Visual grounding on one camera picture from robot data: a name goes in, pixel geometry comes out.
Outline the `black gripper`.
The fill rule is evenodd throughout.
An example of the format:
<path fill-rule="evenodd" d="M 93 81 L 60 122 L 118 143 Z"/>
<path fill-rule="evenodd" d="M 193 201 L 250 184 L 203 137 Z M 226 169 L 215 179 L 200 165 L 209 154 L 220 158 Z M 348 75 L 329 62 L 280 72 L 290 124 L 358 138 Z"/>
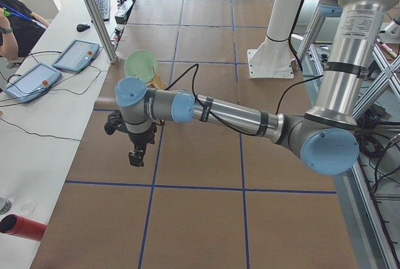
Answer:
<path fill-rule="evenodd" d="M 142 133 L 128 131 L 127 134 L 134 145 L 134 149 L 128 153 L 129 163 L 131 166 L 143 167 L 147 144 L 155 144 L 156 125 L 152 124 Z"/>

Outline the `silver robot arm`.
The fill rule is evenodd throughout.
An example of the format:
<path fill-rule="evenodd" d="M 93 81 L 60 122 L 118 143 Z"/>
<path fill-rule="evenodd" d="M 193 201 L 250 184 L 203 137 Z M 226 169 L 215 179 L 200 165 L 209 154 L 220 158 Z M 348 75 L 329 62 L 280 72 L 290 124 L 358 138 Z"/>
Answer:
<path fill-rule="evenodd" d="M 398 2 L 320 0 L 321 9 L 336 6 L 341 17 L 315 105 L 302 117 L 269 114 L 193 92 L 147 88 L 139 78 L 126 76 L 115 87 L 119 109 L 108 119 L 133 142 L 130 164 L 143 165 L 146 147 L 154 143 L 157 120 L 188 123 L 198 119 L 244 135 L 269 138 L 322 175 L 347 171 L 359 155 L 354 106 L 383 15 Z"/>

